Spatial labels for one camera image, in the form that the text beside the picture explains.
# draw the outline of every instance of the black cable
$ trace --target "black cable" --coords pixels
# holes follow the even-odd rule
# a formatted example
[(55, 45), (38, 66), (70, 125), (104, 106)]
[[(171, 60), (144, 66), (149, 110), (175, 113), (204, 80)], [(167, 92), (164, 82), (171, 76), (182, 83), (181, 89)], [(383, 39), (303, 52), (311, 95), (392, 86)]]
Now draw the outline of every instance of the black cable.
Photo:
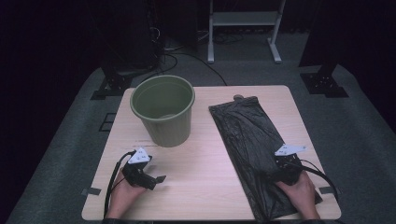
[(314, 163), (312, 163), (312, 162), (310, 162), (310, 161), (306, 161), (306, 160), (300, 160), (300, 161), (308, 162), (308, 163), (311, 164), (313, 167), (315, 167), (315, 169), (317, 169), (318, 171), (320, 171), (319, 168), (318, 168), (316, 165), (314, 165)]
[(146, 81), (147, 79), (149, 79), (149, 78), (151, 78), (151, 77), (154, 77), (154, 76), (156, 76), (156, 75), (159, 75), (160, 73), (164, 73), (164, 72), (170, 71), (170, 70), (172, 70), (173, 68), (176, 67), (176, 65), (177, 65), (177, 58), (176, 58), (175, 56), (172, 56), (172, 55), (170, 55), (170, 54), (164, 54), (163, 56), (169, 56), (169, 57), (174, 58), (174, 59), (175, 59), (175, 64), (172, 65), (172, 67), (170, 67), (170, 68), (168, 68), (168, 69), (165, 69), (165, 70), (163, 70), (163, 69), (160, 67), (161, 72), (156, 72), (156, 73), (154, 73), (154, 74), (152, 74), (152, 75), (146, 77), (146, 78), (143, 79), (143, 81), (141, 81), (141, 82), (144, 82), (144, 81)]
[(188, 54), (188, 53), (172, 53), (172, 54), (187, 55), (187, 56), (190, 56), (190, 57), (192, 57), (192, 58), (195, 58), (196, 60), (200, 61), (201, 63), (203, 63), (204, 65), (206, 65), (208, 68), (210, 68), (210, 70), (212, 70), (214, 73), (216, 73), (216, 74), (221, 78), (222, 82), (224, 83), (224, 86), (228, 86), (228, 85), (227, 85), (227, 82), (224, 80), (224, 78), (221, 76), (221, 74), (220, 74), (218, 71), (216, 71), (215, 69), (213, 69), (209, 64), (207, 64), (206, 62), (204, 62), (202, 59), (200, 59), (200, 58), (198, 58), (198, 57), (196, 57), (196, 56), (194, 56), (194, 55), (190, 55), (190, 54)]
[(132, 156), (132, 155), (134, 155), (134, 152), (125, 153), (125, 155), (123, 155), (123, 156), (121, 157), (121, 159), (116, 163), (116, 167), (114, 167), (113, 174), (111, 175), (110, 181), (108, 182), (107, 192), (106, 192), (106, 198), (105, 198), (105, 213), (104, 213), (104, 217), (105, 217), (106, 214), (107, 214), (108, 203), (109, 203), (111, 191), (113, 190), (113, 183), (114, 183), (114, 180), (116, 179), (117, 173), (119, 172), (121, 162), (122, 162), (123, 159), (124, 159), (125, 157), (127, 157), (128, 155), (131, 155), (131, 156)]
[(114, 188), (115, 188), (116, 186), (118, 186), (119, 183), (122, 182), (122, 180), (120, 180), (117, 184), (114, 185), (114, 187), (111, 189), (111, 192), (113, 192)]
[(213, 39), (213, 43), (218, 44), (218, 45), (231, 45), (231, 44), (234, 44), (236, 42), (239, 42), (239, 41), (242, 41), (245, 39), (243, 35), (239, 35), (239, 36), (240, 36), (240, 38), (237, 38), (234, 35), (218, 34), (218, 35), (215, 35), (215, 38)]
[[(163, 55), (163, 64), (166, 64), (166, 55)], [(159, 70), (163, 75), (165, 75), (163, 68), (161, 66), (158, 66)]]
[(335, 220), (335, 222), (340, 223), (340, 224), (346, 224), (345, 222), (341, 221), (341, 220)]
[(338, 191), (337, 191), (337, 188), (335, 187), (334, 183), (330, 180), (330, 178), (327, 177), (325, 174), (323, 174), (320, 170), (314, 170), (312, 168), (309, 168), (309, 167), (306, 167), (306, 166), (303, 166), (303, 165), (297, 165), (297, 164), (294, 164), (294, 163), (291, 163), (291, 162), (287, 162), (287, 161), (285, 163), (287, 165), (291, 165), (291, 166), (300, 168), (300, 169), (308, 171), (308, 172), (310, 172), (310, 173), (312, 173), (314, 175), (318, 175), (318, 176), (322, 177), (324, 180), (326, 180), (327, 183), (329, 183), (330, 187), (332, 187), (332, 193), (334, 194), (335, 200), (338, 202)]

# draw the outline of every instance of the black garbage bag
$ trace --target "black garbage bag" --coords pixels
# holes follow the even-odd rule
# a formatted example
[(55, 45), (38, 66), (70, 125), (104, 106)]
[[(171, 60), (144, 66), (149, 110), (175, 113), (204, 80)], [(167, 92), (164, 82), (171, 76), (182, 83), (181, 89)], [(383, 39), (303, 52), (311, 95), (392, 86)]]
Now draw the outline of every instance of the black garbage bag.
[(279, 171), (275, 152), (284, 141), (257, 97), (212, 105), (209, 111), (259, 223), (296, 213), (271, 177)]

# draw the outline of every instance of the stand leg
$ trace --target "stand leg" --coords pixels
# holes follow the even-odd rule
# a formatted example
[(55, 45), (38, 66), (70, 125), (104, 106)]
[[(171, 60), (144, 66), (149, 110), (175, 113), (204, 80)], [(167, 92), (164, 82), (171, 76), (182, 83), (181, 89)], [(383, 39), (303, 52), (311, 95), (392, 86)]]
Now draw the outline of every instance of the stand leg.
[(280, 3), (280, 6), (279, 6), (279, 10), (277, 12), (274, 32), (273, 32), (272, 36), (267, 39), (268, 45), (270, 46), (270, 50), (271, 50), (271, 53), (273, 54), (275, 63), (282, 63), (282, 60), (280, 59), (279, 52), (277, 51), (277, 48), (275, 45), (275, 41), (276, 41), (277, 32), (279, 31), (280, 22), (282, 21), (283, 9), (285, 8), (285, 4), (286, 4), (286, 0), (282, 0)]
[(323, 64), (317, 73), (300, 74), (310, 94), (324, 94), (329, 98), (348, 97), (344, 88), (339, 87), (332, 78), (337, 62)]
[(105, 73), (105, 79), (99, 90), (93, 93), (91, 100), (105, 100), (107, 96), (122, 96), (125, 90), (131, 87), (132, 77), (118, 74), (112, 63), (102, 60), (101, 67)]
[(213, 50), (213, 0), (210, 0), (209, 12), (209, 42), (207, 43), (207, 62), (214, 63), (215, 56)]

